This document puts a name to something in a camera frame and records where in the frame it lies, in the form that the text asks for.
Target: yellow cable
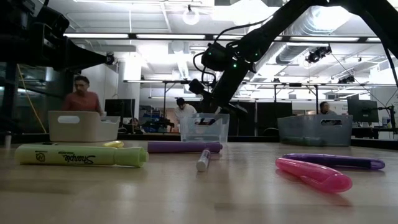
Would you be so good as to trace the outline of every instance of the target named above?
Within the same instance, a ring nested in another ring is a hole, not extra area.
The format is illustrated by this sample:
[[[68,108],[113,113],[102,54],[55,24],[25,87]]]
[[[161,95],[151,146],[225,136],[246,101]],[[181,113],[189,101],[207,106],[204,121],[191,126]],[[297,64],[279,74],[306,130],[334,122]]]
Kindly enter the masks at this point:
[[[32,107],[32,110],[33,110],[33,112],[35,113],[35,116],[36,116],[37,120],[39,121],[39,123],[40,123],[40,125],[41,125],[41,127],[42,127],[42,129],[43,129],[44,134],[47,134],[47,131],[45,130],[44,125],[43,125],[43,123],[42,123],[42,120],[40,120],[39,116],[37,115],[36,109],[35,109],[35,107],[33,106],[32,101],[30,100],[30,96],[29,96],[29,94],[28,94],[28,92],[27,92],[26,85],[25,85],[25,80],[24,80],[24,77],[22,76],[22,72],[21,72],[21,69],[19,68],[19,64],[17,64],[17,68],[18,68],[19,76],[21,77],[22,84],[23,84],[24,89],[25,89],[25,92],[26,92],[27,100],[29,101],[30,106]]]

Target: red shirt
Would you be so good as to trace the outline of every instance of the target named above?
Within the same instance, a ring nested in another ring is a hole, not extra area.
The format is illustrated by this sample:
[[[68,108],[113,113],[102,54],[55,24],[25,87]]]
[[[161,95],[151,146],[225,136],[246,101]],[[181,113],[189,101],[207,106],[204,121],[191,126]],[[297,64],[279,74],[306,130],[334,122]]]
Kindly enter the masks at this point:
[[[62,110],[64,111],[97,111],[102,114],[98,95],[87,91],[84,96],[69,93],[65,98]]]

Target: yellow highlighter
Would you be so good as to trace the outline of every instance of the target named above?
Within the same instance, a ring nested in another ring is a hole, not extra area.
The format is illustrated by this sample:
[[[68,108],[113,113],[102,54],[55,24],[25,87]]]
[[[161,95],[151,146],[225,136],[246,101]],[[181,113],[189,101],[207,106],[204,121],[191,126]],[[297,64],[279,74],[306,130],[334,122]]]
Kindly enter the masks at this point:
[[[98,146],[46,146],[23,144],[15,151],[20,164],[121,165],[142,167],[149,155],[143,147],[116,149]]]
[[[103,146],[105,147],[115,147],[115,148],[122,148],[124,146],[124,143],[122,141],[111,141],[104,143]]]

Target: purple highlighter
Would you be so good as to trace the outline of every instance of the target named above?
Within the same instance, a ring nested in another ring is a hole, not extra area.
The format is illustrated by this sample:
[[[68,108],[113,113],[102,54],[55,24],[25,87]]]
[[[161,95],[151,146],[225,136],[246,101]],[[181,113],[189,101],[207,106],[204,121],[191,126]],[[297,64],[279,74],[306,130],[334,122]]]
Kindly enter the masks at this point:
[[[204,149],[212,153],[219,153],[223,145],[219,142],[172,142],[172,141],[149,141],[148,153],[178,153],[199,152]]]
[[[282,156],[285,159],[293,159],[297,161],[311,162],[327,167],[344,166],[357,167],[378,170],[383,169],[386,165],[380,159],[353,157],[353,156],[336,156],[327,154],[306,154],[292,153]]]

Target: wooden table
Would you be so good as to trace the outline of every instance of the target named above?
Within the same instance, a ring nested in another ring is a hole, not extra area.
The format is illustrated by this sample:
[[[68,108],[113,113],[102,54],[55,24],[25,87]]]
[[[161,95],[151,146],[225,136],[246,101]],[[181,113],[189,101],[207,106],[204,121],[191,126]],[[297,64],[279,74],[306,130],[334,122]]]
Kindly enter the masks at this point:
[[[142,142],[129,142],[130,145]],[[353,188],[324,194],[278,172],[286,153],[375,157],[382,171],[343,170]],[[396,223],[398,152],[230,143],[197,173],[198,154],[151,154],[130,167],[21,166],[0,150],[0,223]]]

